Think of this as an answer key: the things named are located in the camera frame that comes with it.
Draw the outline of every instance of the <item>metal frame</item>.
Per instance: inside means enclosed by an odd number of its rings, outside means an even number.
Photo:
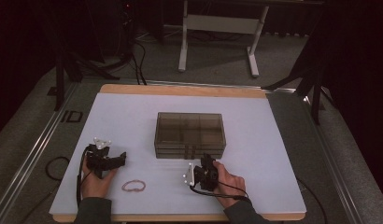
[[[323,152],[323,160],[325,161],[325,164],[328,167],[328,172],[331,175],[334,187],[336,188],[337,193],[339,194],[340,201],[342,202],[345,208],[348,220],[350,221],[350,223],[362,224],[363,220],[360,215],[360,212],[358,211],[354,200],[352,199],[352,196],[349,193],[346,181],[341,175],[340,169],[338,168],[337,163],[334,160],[332,150],[325,141],[322,129],[319,125],[316,124],[315,119],[311,116],[309,112],[310,107],[312,107],[313,105],[309,103],[308,99],[306,100],[306,103],[303,101],[301,101],[301,103],[304,104],[303,109],[305,115],[308,119],[310,119],[309,123],[312,126],[312,129],[314,130],[316,136],[318,137],[319,144]]]
[[[203,16],[188,14],[188,0],[183,1],[183,25],[182,25],[182,46],[180,48],[179,72],[186,71],[186,61],[188,53],[188,29],[204,30],[215,32],[227,32],[253,35],[251,47],[247,47],[247,55],[250,66],[250,73],[253,77],[259,76],[258,65],[256,64],[255,50],[262,33],[264,21],[267,16],[268,6],[263,8],[261,17],[258,20],[228,18],[216,16]]]
[[[62,106],[58,111],[54,112],[43,130],[42,134],[37,138],[33,148],[29,152],[25,161],[22,163],[19,170],[11,179],[10,184],[8,185],[6,192],[0,200],[0,223],[4,223],[5,218],[11,208],[11,206],[16,201],[19,196],[23,186],[28,180],[29,175],[32,173],[37,161],[39,160],[41,154],[45,150],[47,144],[49,143],[52,134],[54,133],[57,125],[61,121],[61,117],[64,114],[64,108],[69,102],[73,92],[78,87],[78,84],[73,82],[70,84],[68,91],[66,92],[65,100]]]

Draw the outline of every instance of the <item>wooden table edge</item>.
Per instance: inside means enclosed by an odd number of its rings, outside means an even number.
[[[305,213],[292,213],[292,214],[261,214],[262,217],[270,221],[291,221],[301,220],[305,217]],[[53,219],[57,222],[73,222],[76,215],[52,215]],[[168,222],[182,222],[182,221],[228,221],[229,219],[224,215],[113,215],[112,221],[122,222],[152,222],[152,221],[168,221]]]
[[[265,92],[260,89],[236,87],[139,86],[106,84],[102,86],[99,92],[117,94],[266,98]]]

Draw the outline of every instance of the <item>pink rubber band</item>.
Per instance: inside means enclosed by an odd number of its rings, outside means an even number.
[[[141,183],[143,185],[143,187],[142,187],[142,189],[127,189],[126,188],[127,185],[129,185],[131,183]],[[146,184],[142,180],[131,180],[131,181],[125,182],[125,184],[121,187],[121,189],[124,191],[127,191],[127,192],[131,192],[131,191],[140,192],[140,191],[143,191],[145,189],[145,187],[146,187]]]

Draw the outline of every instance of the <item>hand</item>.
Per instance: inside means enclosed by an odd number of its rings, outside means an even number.
[[[227,172],[224,165],[218,161],[213,161],[213,164],[218,169],[218,174],[219,174],[219,184],[214,189],[214,193],[245,196],[245,192],[243,192],[243,191],[246,191],[244,178],[241,176],[231,175],[229,172]],[[227,187],[221,183],[238,188],[238,189]],[[217,197],[217,199],[224,208],[230,207],[236,202],[238,202],[238,200],[234,200],[232,198]]]
[[[105,198],[109,190],[113,176],[118,169],[111,170],[103,179],[100,179],[94,172],[87,167],[87,162],[83,162],[84,180],[81,184],[81,194],[83,198],[98,197]]]

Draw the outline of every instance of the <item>sleeve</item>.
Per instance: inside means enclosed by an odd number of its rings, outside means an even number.
[[[85,198],[78,207],[75,224],[110,224],[112,201],[104,198]]]
[[[263,224],[270,223],[255,212],[250,203],[239,201],[224,209],[224,214],[229,218],[231,224]]]

